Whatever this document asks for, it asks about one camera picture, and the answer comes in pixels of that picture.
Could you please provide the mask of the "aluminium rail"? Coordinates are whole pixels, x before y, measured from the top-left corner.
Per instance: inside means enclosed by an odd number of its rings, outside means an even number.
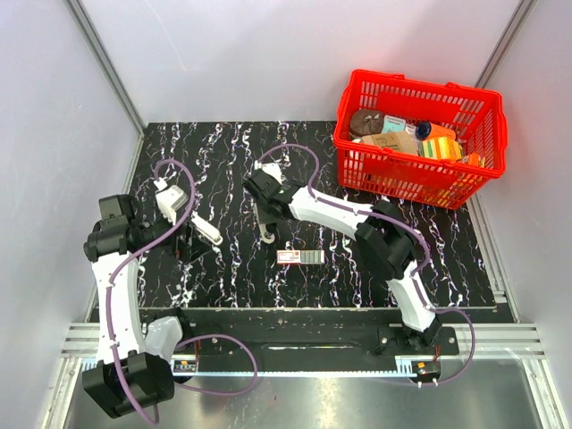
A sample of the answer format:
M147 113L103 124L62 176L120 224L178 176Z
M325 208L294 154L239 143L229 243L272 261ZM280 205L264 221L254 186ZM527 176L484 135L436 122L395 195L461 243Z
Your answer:
M412 378L429 374L429 366L447 361L461 365L473 360L538 360L544 358L536 330L526 325L515 338L504 331L508 326L479 324L475 337L459 324L447 328L438 351L399 352L387 343L377 350L357 345L261 345L248 346L256 359L251 362L238 344L219 338L200 342L197 355L175 353L170 367L177 380L185 377L307 377L307 378Z

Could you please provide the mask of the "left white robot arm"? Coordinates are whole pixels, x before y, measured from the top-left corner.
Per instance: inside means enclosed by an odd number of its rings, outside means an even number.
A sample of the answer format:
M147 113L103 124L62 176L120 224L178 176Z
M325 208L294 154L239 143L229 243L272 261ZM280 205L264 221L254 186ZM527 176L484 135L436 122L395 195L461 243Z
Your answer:
M101 218L83 245L97 282L99 299L97 365L82 376L84 391L111 418L156 407L174 396L171 358L192 346L194 333L176 308L142 325L139 317L137 251L150 247L193 262L208 246L193 223L177 224L188 203L178 188L160 191L156 203L162 219L148 223L127 194L99 200Z

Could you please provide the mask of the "orange snack packet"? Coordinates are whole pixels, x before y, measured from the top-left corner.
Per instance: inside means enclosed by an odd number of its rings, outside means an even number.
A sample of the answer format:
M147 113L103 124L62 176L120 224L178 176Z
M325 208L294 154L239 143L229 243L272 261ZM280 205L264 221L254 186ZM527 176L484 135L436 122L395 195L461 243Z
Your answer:
M485 165L485 157L480 156L478 153L473 152L466 156L461 157L458 160L458 163L467 164L474 167L484 168Z

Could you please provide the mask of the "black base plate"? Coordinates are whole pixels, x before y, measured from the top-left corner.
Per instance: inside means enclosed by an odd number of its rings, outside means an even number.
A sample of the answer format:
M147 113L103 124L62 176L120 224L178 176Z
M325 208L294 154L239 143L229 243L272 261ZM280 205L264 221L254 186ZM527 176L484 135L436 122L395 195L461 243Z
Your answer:
M143 308L142 321L181 315L185 338L227 334L252 350L343 349L383 356L457 356L452 327L442 324L428 334L407 328L397 308Z

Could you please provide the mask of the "yellow green sponge pack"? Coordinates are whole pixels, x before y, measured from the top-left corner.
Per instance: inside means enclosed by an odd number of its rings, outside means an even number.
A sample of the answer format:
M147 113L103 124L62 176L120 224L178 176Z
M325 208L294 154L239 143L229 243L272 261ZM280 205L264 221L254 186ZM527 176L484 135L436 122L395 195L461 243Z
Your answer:
M458 161L463 157L463 151L455 139L438 137L423 140L420 155L433 160Z

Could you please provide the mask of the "teal white card box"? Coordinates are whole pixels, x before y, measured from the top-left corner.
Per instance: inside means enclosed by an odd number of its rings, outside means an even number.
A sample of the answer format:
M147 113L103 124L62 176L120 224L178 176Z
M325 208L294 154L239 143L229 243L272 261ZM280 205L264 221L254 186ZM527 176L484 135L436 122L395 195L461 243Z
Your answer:
M399 117L386 114L383 117L382 133L401 132L407 127L407 122Z

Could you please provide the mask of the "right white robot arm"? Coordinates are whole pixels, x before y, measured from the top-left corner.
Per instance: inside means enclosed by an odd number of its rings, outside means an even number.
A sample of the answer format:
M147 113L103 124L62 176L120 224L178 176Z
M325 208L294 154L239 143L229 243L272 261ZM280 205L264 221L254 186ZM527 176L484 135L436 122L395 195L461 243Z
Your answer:
M409 348L425 354L437 345L442 323L421 283L416 256L416 244L428 247L395 206L350 203L295 181L283 183L262 169L243 187L255 201L261 236L269 242L273 235L267 226L282 219L316 223L354 240L370 273L386 282L397 300Z

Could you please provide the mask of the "red plastic basket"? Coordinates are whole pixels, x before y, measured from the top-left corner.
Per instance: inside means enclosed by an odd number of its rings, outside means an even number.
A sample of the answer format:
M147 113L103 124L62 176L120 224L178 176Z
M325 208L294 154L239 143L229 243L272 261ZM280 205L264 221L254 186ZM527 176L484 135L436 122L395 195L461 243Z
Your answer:
M354 70L333 133L338 183L457 209L506 171L502 95Z

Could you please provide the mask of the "brown round object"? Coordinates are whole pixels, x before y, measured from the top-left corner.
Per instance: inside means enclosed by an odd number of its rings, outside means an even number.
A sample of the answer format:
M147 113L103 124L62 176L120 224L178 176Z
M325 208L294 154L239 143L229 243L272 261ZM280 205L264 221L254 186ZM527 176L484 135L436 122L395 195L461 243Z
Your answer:
M349 135L352 139L379 134L383 129L384 114L373 109L356 111L349 122Z

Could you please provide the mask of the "brown cardboard box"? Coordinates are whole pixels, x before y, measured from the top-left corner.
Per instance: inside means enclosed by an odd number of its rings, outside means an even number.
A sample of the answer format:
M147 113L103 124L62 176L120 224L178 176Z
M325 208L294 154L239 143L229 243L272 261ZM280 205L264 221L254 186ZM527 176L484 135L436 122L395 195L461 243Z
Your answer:
M406 131L366 135L360 139L360 142L379 148L388 148L406 155L419 155L419 142Z

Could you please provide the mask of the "orange bottle blue cap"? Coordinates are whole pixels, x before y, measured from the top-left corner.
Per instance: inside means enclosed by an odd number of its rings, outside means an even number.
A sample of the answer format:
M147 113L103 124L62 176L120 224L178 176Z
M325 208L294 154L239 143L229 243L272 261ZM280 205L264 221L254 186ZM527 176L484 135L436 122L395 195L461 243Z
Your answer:
M452 129L445 128L432 122L422 121L416 126L416 137L419 140L435 139L439 137L456 140L457 134Z

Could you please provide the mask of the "black grey stapler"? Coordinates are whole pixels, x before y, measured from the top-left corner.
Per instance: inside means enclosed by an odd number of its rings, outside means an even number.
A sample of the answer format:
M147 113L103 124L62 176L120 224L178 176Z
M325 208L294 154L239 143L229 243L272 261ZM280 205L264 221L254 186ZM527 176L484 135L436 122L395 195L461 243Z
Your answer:
M275 241L274 233L269 232L269 230L267 229L267 224L262 222L260 213L258 211L258 204L256 202L253 203L253 210L256 217L261 240L266 244L273 244Z

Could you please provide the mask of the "staple box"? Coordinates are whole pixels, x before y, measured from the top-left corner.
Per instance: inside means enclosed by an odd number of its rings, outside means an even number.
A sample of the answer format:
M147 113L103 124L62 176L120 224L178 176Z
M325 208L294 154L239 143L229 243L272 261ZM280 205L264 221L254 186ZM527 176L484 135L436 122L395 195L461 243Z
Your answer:
M322 250L278 250L276 262L279 265L322 265L325 254Z

